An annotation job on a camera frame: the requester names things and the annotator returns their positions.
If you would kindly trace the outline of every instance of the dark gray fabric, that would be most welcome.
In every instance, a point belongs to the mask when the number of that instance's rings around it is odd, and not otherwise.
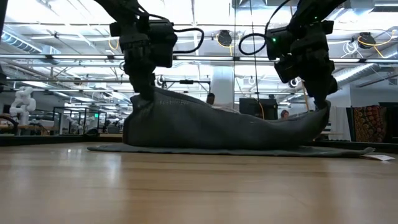
[[[128,146],[126,144],[112,144],[106,146],[88,147],[90,151],[103,152],[144,152],[163,154],[205,154],[205,155],[234,155],[234,156],[294,156],[294,157],[359,157],[373,152],[368,147],[364,150],[347,150],[327,147],[297,147],[291,149],[244,150],[244,149],[178,149]]]
[[[217,110],[179,93],[154,88],[154,101],[133,96],[123,143],[130,146],[192,149],[296,148],[315,139],[328,124],[329,107],[287,120],[264,121]]]

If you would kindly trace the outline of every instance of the gray cloth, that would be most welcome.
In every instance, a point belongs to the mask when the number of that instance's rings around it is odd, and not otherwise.
[[[326,147],[298,147],[293,149],[181,149],[128,146],[126,144],[112,144],[107,146],[88,147],[90,151],[102,152],[143,152],[162,154],[204,154],[204,155],[234,155],[234,156],[295,156],[295,157],[359,157],[373,152],[368,147],[364,150],[347,150]]]
[[[134,111],[124,122],[124,144],[184,149],[291,149],[318,137],[329,119],[327,107],[295,118],[264,121],[214,109],[187,95],[160,88],[154,91],[154,101],[145,101],[139,95],[131,98]]]

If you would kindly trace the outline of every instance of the person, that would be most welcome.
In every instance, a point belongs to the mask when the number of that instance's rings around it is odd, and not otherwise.
[[[216,96],[214,95],[214,93],[209,93],[207,95],[206,103],[213,105],[215,98],[216,98]]]
[[[287,110],[282,110],[282,112],[280,113],[280,118],[286,119],[288,117],[289,117],[289,112]]]

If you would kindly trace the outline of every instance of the ceiling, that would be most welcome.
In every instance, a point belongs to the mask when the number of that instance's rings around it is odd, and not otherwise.
[[[255,7],[252,10],[232,8],[233,0],[146,0],[140,1],[142,6],[151,14],[164,16],[175,24],[175,29],[189,27],[199,27],[205,31],[205,41],[199,50],[192,53],[194,56],[243,56],[236,48],[226,48],[220,46],[216,37],[220,30],[229,30],[230,35],[238,43],[238,40],[246,34],[252,32],[252,23],[255,32],[264,32],[264,25],[269,20],[275,7]],[[285,26],[290,21],[290,7],[284,7],[272,19],[270,27]],[[339,11],[335,10],[329,19],[335,21],[333,34],[328,36],[331,58],[379,58],[374,48],[361,49],[347,42],[351,38],[357,38],[360,32],[370,32],[378,44],[378,49],[383,51],[396,44],[397,39],[394,30],[398,26],[396,18],[397,12],[371,12],[350,9]],[[121,55],[118,47],[118,39],[110,37],[109,24],[114,22],[107,12],[94,0],[9,0],[6,23],[4,30],[12,33],[24,42],[29,43],[39,49],[48,49],[50,46],[60,54],[76,55]],[[195,47],[200,34],[196,32],[178,33],[178,42],[174,50],[190,50]],[[262,45],[263,40],[256,39],[255,46]],[[253,40],[248,39],[243,42],[243,50],[253,51]],[[0,54],[26,54],[12,45],[2,43]],[[257,54],[258,57],[266,57],[266,50]],[[132,90],[128,83],[128,76],[119,68],[119,60],[104,62],[103,60],[84,60],[81,61],[90,65],[89,67],[70,67],[66,64],[79,64],[78,61],[61,60],[58,65],[43,63],[40,60],[14,59],[3,60],[4,68],[18,68],[22,74],[19,77],[26,78],[58,78],[60,80],[71,80],[80,77],[83,80],[109,80],[114,83],[90,83],[85,82],[81,85],[73,83],[48,83],[48,88],[59,89],[86,89],[94,90]],[[201,80],[208,81],[215,78],[214,67],[211,62],[179,62],[174,61],[173,68],[156,68],[155,74],[159,78],[161,75],[166,80]],[[237,98],[242,96],[241,92],[253,90],[252,79],[259,78],[259,89],[262,91],[292,91],[287,84],[283,84],[270,65],[261,65],[255,68],[253,62],[236,65],[234,68],[234,86]],[[173,91],[196,91],[187,93],[194,97],[205,100],[207,86],[182,85],[179,83],[170,87]],[[77,93],[65,92],[67,96],[75,96]],[[119,97],[119,101],[128,102],[128,98],[133,93],[119,93],[125,97]],[[109,102],[111,98],[103,97],[102,93],[86,94],[85,97],[92,98],[98,102]]]

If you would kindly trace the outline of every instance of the wooden table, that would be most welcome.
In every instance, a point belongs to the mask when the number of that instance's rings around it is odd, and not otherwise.
[[[397,223],[398,163],[0,147],[1,223]]]

